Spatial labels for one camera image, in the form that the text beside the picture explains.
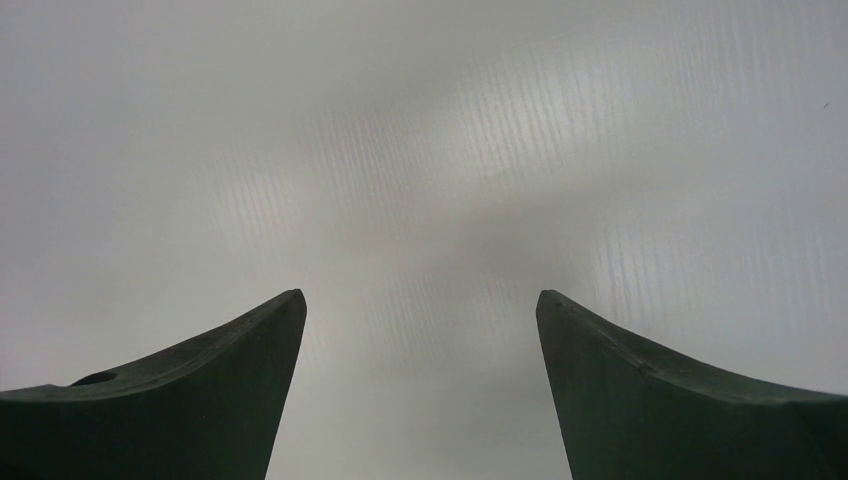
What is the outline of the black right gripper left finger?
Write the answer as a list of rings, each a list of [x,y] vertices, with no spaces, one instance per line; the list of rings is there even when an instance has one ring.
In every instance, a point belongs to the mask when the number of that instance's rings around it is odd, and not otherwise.
[[[290,290],[70,385],[4,391],[2,477],[264,478],[306,315]]]

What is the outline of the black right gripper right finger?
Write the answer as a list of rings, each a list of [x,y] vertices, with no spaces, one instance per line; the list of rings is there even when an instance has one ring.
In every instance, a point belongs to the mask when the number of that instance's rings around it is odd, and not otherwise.
[[[843,479],[847,399],[733,373],[554,290],[541,349],[576,479]]]

